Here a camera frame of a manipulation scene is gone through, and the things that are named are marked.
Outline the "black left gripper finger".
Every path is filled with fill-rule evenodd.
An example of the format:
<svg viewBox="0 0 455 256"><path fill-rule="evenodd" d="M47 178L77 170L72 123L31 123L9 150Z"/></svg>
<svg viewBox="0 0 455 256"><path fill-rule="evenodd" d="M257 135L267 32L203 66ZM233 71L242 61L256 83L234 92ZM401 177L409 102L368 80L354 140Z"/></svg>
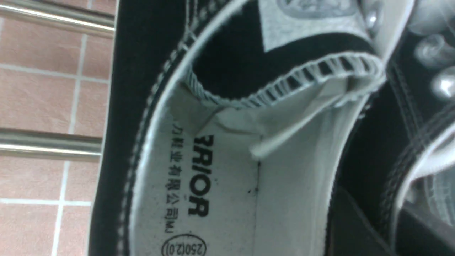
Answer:
<svg viewBox="0 0 455 256"><path fill-rule="evenodd" d="M331 208L327 256L394 256L352 196L337 188Z"/></svg>

